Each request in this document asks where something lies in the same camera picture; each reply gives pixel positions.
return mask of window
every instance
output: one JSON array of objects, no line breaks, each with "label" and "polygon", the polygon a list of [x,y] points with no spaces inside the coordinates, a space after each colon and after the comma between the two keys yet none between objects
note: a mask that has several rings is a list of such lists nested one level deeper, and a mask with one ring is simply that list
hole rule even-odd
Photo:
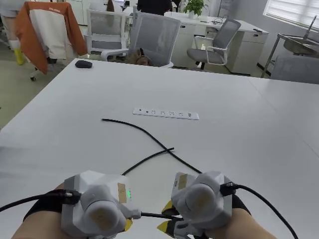
[{"label": "window", "polygon": [[319,30],[319,0],[268,0],[264,15],[306,28],[318,15],[313,29]]}]

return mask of orange jacket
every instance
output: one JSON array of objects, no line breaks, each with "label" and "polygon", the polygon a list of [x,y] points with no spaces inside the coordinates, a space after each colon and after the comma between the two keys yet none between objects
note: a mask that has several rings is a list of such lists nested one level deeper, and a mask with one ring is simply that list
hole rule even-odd
[{"label": "orange jacket", "polygon": [[22,52],[44,74],[47,73],[46,58],[51,55],[64,58],[70,51],[67,48],[78,55],[87,53],[81,30],[67,2],[25,2],[15,20],[15,33]]}]

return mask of power outlet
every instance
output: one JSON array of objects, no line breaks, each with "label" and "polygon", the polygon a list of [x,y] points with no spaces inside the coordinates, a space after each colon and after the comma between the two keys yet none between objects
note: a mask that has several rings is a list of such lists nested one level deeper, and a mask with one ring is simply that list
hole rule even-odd
[{"label": "power outlet", "polygon": [[133,110],[134,115],[140,116],[155,116],[155,117],[166,117],[166,118],[177,118],[187,120],[199,120],[198,113],[188,111],[167,111],[150,108],[135,108]]}]

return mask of label sticker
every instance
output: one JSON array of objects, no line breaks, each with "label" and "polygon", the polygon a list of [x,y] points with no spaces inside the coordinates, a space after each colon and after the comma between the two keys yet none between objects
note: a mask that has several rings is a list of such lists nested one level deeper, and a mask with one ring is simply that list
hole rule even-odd
[{"label": "label sticker", "polygon": [[119,189],[119,203],[126,203],[127,198],[126,198],[125,184],[118,183],[118,189]]},{"label": "label sticker", "polygon": [[187,183],[187,174],[182,174],[179,177],[179,182],[178,182],[178,189],[183,189],[186,188],[186,183]]}]

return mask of office chair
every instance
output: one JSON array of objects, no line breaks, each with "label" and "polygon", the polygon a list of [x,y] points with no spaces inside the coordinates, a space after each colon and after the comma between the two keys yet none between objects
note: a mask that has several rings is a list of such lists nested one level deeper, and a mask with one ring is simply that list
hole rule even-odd
[{"label": "office chair", "polygon": [[[196,63],[201,64],[201,70],[204,69],[205,63],[212,65],[226,65],[227,64],[227,50],[232,39],[236,35],[241,24],[235,20],[227,19],[215,38],[207,38],[202,36],[196,36],[195,46],[196,49],[188,49],[187,55]],[[212,43],[211,46],[207,46],[206,50],[201,50],[198,47],[198,40],[205,39]]]},{"label": "office chair", "polygon": [[132,54],[142,48],[154,66],[170,68],[170,61],[177,38],[180,21],[144,12],[138,12],[138,17],[131,30],[131,44],[129,48],[103,51],[101,57],[107,61],[108,56],[122,53]]},{"label": "office chair", "polygon": [[125,19],[121,12],[87,10],[88,35],[85,40],[88,52],[126,48]]},{"label": "office chair", "polygon": [[319,84],[318,66],[318,58],[278,56],[270,79]]}]

